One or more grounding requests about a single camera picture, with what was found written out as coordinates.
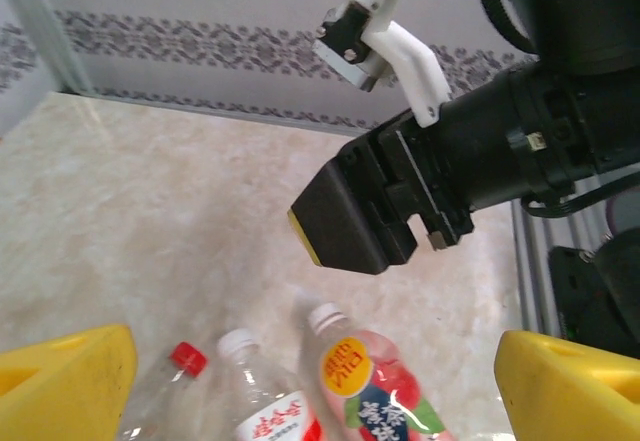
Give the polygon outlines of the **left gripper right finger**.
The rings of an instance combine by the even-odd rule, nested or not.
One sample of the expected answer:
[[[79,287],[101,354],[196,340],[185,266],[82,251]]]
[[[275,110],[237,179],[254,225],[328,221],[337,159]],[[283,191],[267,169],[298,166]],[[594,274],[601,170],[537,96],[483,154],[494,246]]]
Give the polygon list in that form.
[[[506,331],[494,376],[518,440],[637,440],[639,361],[528,331]]]

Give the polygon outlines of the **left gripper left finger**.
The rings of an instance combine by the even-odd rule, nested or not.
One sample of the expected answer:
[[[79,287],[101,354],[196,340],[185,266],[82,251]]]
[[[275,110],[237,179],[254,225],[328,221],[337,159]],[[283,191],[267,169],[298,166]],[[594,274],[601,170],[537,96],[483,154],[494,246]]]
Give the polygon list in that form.
[[[113,440],[137,365],[122,324],[3,352],[1,438]]]

